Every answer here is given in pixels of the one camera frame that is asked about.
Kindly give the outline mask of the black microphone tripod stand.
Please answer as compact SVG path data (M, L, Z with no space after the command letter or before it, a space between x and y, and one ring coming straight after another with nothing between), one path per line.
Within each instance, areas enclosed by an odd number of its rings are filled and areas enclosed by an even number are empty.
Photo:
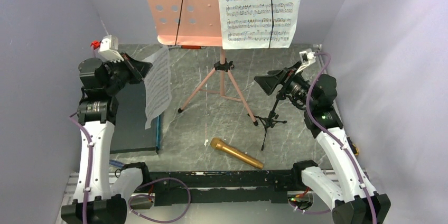
M292 94L287 94L286 92L284 92L282 90L279 91L276 95L276 101L275 101L271 111L269 112L268 116L267 117L255 116L257 121L260 121L264 128L264 139L263 139L262 146L260 148L261 151L263 151L265 148L265 142L266 142L266 136L267 136L268 129L273 128L278 123L281 123L281 124L287 123L286 120L278 120L279 114L277 114L275 111L279 101L286 100L286 99L288 99L291 102L291 104L294 107L298 108L299 110L305 110L305 101L301 100L298 97L294 97Z

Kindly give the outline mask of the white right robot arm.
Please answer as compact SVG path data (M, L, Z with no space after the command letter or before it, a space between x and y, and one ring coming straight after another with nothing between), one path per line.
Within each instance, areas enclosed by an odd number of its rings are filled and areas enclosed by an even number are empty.
M335 184L314 161L293 166L291 183L298 190L309 188L328 206L334 223L384 223L391 207L387 194L378 193L356 160L334 108L337 81L320 74L313 83L306 81L297 66L255 76L266 95L277 86L277 100L289 99L304 112L306 127L325 151L337 176Z

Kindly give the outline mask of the sheet music page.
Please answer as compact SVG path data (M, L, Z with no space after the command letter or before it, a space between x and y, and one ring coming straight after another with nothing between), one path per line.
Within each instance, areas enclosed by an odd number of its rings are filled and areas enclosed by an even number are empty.
M301 0L218 0L222 48L288 48Z
M145 129L149 129L152 120L161 115L169 107L172 100L170 51L167 46L163 46L143 61L152 64L144 78L146 93Z

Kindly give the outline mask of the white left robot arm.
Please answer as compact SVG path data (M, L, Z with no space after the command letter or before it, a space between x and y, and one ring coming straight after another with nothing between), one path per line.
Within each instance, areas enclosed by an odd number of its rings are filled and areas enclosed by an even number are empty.
M126 53L117 62L89 58L79 64L82 97L73 122L81 132L81 159L73 201L61 207L66 223L125 223L130 196L151 187L142 162L125 164L111 184L109 161L119 106L116 96L127 84L144 81L152 66Z

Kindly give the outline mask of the pink perforated music stand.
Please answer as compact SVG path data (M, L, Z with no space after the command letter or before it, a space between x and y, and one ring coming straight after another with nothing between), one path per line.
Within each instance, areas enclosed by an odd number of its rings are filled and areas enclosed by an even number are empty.
M218 0L147 0L157 39L164 45L199 45L220 48L219 62L211 74L220 73L221 80L234 77L226 52L222 48Z

